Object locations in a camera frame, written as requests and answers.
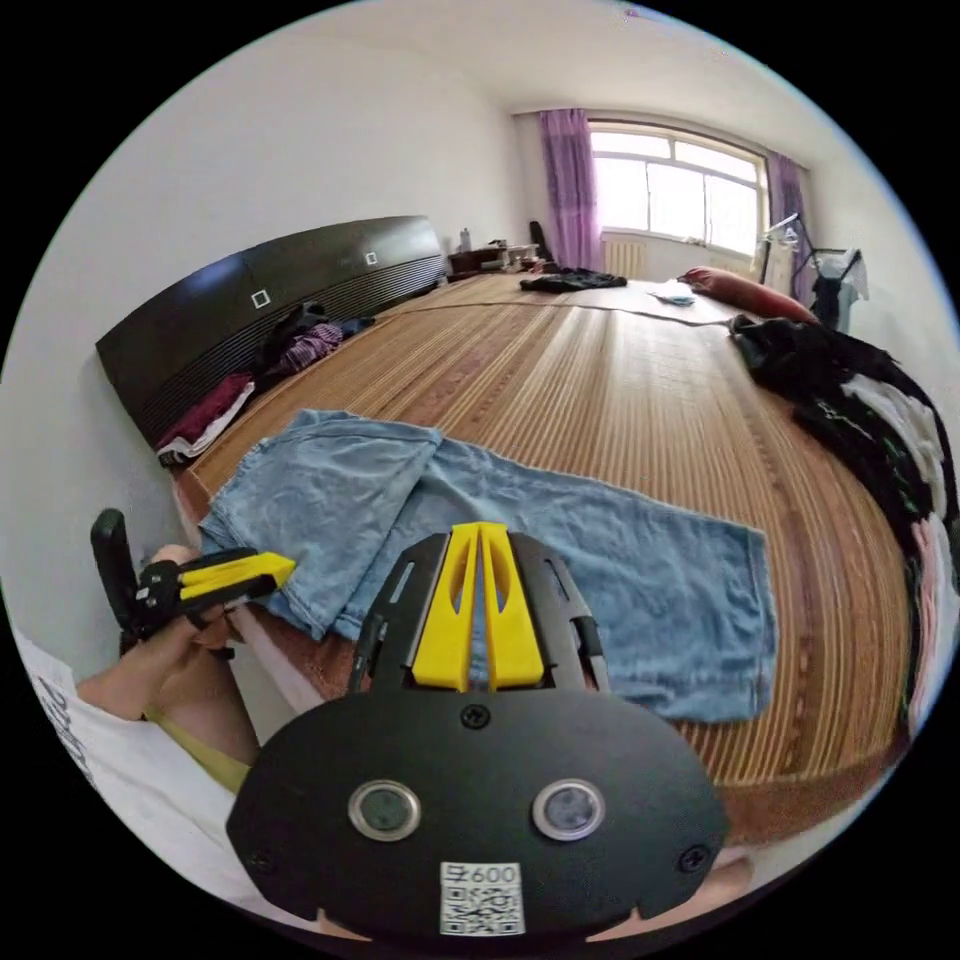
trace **screw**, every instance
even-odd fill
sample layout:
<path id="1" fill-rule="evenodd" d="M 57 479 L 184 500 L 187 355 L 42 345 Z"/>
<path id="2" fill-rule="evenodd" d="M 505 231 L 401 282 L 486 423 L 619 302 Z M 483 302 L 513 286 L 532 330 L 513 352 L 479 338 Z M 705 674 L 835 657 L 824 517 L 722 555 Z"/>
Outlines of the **screw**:
<path id="1" fill-rule="evenodd" d="M 468 730 L 482 730 L 490 722 L 490 711 L 481 703 L 471 703 L 460 711 L 460 722 Z"/>
<path id="2" fill-rule="evenodd" d="M 247 857 L 247 866 L 264 877 L 269 876 L 275 869 L 273 860 L 267 853 L 251 853 Z"/>
<path id="3" fill-rule="evenodd" d="M 707 862 L 709 853 L 702 843 L 694 844 L 680 855 L 677 867 L 681 873 L 696 873 Z"/>

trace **window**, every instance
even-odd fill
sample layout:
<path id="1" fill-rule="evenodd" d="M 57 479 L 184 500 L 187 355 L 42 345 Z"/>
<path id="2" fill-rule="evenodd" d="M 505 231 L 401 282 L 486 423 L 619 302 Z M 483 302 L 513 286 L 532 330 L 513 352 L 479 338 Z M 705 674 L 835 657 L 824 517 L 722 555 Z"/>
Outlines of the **window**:
<path id="1" fill-rule="evenodd" d="M 754 253 L 765 201 L 761 157 L 637 126 L 604 126 L 591 141 L 604 229 Z"/>

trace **white wall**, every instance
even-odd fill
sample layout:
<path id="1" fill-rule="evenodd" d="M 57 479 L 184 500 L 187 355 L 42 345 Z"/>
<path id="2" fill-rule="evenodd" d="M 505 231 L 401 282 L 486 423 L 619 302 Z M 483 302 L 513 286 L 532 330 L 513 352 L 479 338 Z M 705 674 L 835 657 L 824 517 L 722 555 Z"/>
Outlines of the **white wall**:
<path id="1" fill-rule="evenodd" d="M 760 144 L 745 140 L 723 131 L 694 123 L 689 120 L 671 120 L 656 114 L 625 113 L 622 110 L 587 111 L 592 117 L 607 120 L 629 120 L 636 123 L 672 124 L 691 133 L 699 133 L 708 137 L 719 137 L 729 143 L 736 144 L 748 150 L 756 151 L 766 156 L 768 151 Z M 550 201 L 547 195 L 547 176 L 543 162 L 543 147 L 540 141 L 540 127 L 535 113 L 517 114 L 513 118 L 517 133 L 517 144 L 520 150 L 520 164 L 523 173 L 524 199 L 526 203 L 527 220 L 539 220 L 547 236 L 547 242 L 553 239 L 553 225 L 550 217 Z M 801 168 L 801 189 L 804 192 L 805 203 L 809 209 L 804 217 L 808 229 L 813 230 L 815 212 L 809 197 L 809 178 Z M 708 250 L 695 244 L 681 243 L 678 240 L 667 240 L 660 237 L 644 237 L 646 276 L 644 279 L 653 281 L 669 280 L 679 277 L 693 267 L 715 266 L 724 269 L 742 269 L 749 264 L 750 257 L 740 257 L 735 253 L 721 250 Z"/>
<path id="2" fill-rule="evenodd" d="M 960 463 L 960 331 L 912 220 L 859 152 L 814 167 L 823 247 L 860 247 L 870 299 L 854 304 L 850 334 L 889 351 L 937 404 Z"/>
<path id="3" fill-rule="evenodd" d="M 441 238 L 526 236 L 509 116 L 413 55 L 274 35 L 195 80 L 108 159 L 37 271 L 0 387 L 8 611 L 78 672 L 115 656 L 88 534 L 177 536 L 166 476 L 120 408 L 98 337 L 193 270 L 328 223 L 426 214 Z"/>

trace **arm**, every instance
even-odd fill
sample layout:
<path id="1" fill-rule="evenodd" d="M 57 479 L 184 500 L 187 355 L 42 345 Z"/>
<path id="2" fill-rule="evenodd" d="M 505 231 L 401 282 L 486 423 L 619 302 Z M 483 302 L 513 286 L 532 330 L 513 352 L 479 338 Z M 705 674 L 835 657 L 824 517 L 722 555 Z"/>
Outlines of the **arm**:
<path id="1" fill-rule="evenodd" d="M 225 639 L 223 631 L 201 633 L 181 617 L 146 643 L 137 644 L 112 667 L 81 681 L 77 695 L 121 720 L 139 720 L 167 680 L 186 669 L 196 656 L 205 656 L 204 647 L 223 646 Z"/>

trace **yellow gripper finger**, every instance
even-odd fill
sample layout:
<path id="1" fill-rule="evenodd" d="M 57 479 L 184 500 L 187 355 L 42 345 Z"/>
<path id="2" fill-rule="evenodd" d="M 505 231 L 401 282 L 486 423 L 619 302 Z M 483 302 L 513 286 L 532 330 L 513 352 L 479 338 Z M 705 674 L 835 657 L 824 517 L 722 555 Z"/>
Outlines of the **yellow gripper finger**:
<path id="1" fill-rule="evenodd" d="M 430 601 L 420 645 L 413 661 L 413 678 L 423 687 L 468 689 L 473 611 L 477 588 L 479 525 L 451 528 L 447 552 Z"/>
<path id="2" fill-rule="evenodd" d="M 193 600 L 205 593 L 222 590 L 264 575 L 273 577 L 279 588 L 287 582 L 295 568 L 296 563 L 293 560 L 282 557 L 278 553 L 258 553 L 253 557 L 230 560 L 214 567 L 188 570 L 180 577 L 180 599 Z"/>
<path id="3" fill-rule="evenodd" d="M 490 689 L 533 686 L 543 679 L 543 658 L 507 526 L 479 527 Z"/>

